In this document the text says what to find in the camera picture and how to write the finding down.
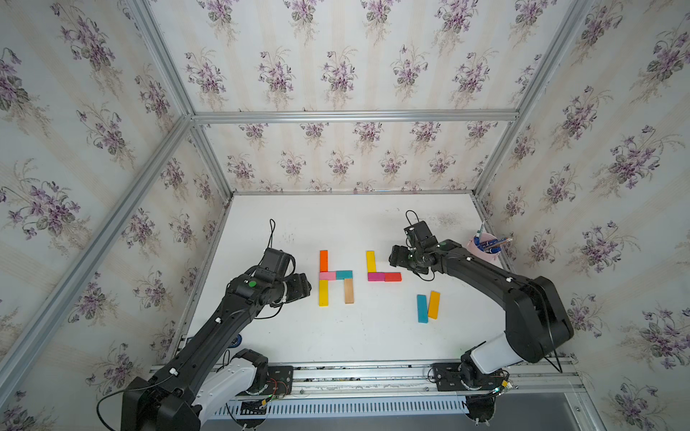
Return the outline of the yellow block group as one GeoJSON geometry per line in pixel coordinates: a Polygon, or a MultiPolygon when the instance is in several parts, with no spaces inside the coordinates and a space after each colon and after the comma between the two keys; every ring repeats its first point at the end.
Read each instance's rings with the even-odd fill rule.
{"type": "Polygon", "coordinates": [[[329,281],[320,280],[318,286],[318,305],[327,307],[329,305],[329,281]]]}
{"type": "Polygon", "coordinates": [[[366,263],[368,273],[377,273],[377,259],[374,251],[366,251],[366,263]]]}

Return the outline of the pink block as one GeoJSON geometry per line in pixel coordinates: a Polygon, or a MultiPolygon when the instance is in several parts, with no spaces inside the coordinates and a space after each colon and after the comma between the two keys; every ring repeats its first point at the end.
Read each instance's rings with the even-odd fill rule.
{"type": "Polygon", "coordinates": [[[326,281],[334,281],[337,279],[337,273],[335,271],[320,272],[319,279],[326,281]]]}

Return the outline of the red block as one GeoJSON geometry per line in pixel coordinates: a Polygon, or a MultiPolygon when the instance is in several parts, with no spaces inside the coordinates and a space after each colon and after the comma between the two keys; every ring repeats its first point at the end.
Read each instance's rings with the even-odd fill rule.
{"type": "Polygon", "coordinates": [[[402,282],[403,280],[402,274],[399,272],[389,272],[385,274],[385,282],[386,283],[398,283],[402,282]]]}

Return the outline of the teal block group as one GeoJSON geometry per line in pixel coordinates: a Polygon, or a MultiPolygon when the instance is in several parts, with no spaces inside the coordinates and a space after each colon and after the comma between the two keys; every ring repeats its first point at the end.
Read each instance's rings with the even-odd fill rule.
{"type": "Polygon", "coordinates": [[[418,323],[428,323],[428,298],[424,295],[416,296],[417,319],[418,323]]]}
{"type": "Polygon", "coordinates": [[[336,272],[336,279],[337,280],[346,280],[346,279],[352,279],[353,278],[353,272],[351,270],[338,270],[336,272]]]}

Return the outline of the magenta block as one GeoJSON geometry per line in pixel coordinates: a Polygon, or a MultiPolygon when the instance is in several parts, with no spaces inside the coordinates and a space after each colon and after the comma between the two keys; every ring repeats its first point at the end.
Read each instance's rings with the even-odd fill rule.
{"type": "Polygon", "coordinates": [[[379,272],[368,273],[368,282],[385,282],[385,281],[386,281],[386,274],[385,273],[379,273],[379,272]]]}

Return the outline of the natural wood block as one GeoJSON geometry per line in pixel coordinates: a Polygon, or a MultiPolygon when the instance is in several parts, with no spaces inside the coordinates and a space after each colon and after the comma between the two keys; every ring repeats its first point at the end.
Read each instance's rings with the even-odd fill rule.
{"type": "Polygon", "coordinates": [[[353,305],[355,303],[355,295],[352,278],[346,278],[345,280],[343,280],[343,289],[344,303],[346,303],[346,305],[353,305]]]}

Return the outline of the amber orange block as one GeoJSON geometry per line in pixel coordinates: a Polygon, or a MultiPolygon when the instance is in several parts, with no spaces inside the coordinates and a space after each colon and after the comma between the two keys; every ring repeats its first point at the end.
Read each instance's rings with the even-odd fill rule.
{"type": "Polygon", "coordinates": [[[440,313],[440,299],[441,294],[439,292],[431,291],[427,313],[429,319],[438,319],[438,314],[440,313]]]}

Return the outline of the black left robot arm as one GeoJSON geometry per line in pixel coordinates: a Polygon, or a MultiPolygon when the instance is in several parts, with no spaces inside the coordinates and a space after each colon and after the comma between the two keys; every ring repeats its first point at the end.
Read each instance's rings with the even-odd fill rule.
{"type": "Polygon", "coordinates": [[[192,340],[145,380],[134,379],[122,393],[123,430],[199,430],[232,397],[260,391],[266,383],[268,359],[250,349],[213,370],[241,331],[264,307],[279,308],[310,295],[295,258],[272,248],[260,262],[233,278],[208,321],[192,340]]]}

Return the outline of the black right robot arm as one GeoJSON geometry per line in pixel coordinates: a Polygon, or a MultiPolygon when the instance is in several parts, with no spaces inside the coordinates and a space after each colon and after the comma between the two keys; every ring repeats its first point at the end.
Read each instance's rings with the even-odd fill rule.
{"type": "Polygon", "coordinates": [[[472,254],[452,240],[440,242],[424,221],[404,228],[406,244],[391,249],[389,263],[417,277],[440,273],[457,278],[497,303],[505,313],[505,331],[471,348],[460,360],[463,384],[479,390],[507,366],[537,363],[574,336],[574,327],[555,284],[527,278],[472,254]]]}

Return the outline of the blue object behind arm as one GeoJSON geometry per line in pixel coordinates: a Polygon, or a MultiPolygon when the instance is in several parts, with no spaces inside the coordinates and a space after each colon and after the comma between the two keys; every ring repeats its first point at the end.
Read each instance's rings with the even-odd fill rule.
{"type": "Polygon", "coordinates": [[[243,338],[238,335],[232,342],[230,348],[237,348],[241,345],[243,338]]]}

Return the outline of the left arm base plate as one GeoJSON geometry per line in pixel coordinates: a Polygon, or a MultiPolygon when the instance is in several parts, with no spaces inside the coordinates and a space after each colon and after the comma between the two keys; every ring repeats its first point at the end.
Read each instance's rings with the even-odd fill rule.
{"type": "Polygon", "coordinates": [[[257,371],[254,382],[247,391],[238,396],[253,396],[268,398],[269,396],[285,396],[292,393],[294,381],[293,366],[267,366],[257,371]]]}

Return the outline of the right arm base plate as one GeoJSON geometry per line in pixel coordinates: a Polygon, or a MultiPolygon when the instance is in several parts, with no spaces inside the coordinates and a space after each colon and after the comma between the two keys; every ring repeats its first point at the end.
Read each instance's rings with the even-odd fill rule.
{"type": "Polygon", "coordinates": [[[438,391],[502,391],[510,374],[499,369],[488,375],[466,362],[434,363],[427,375],[438,391]]]}

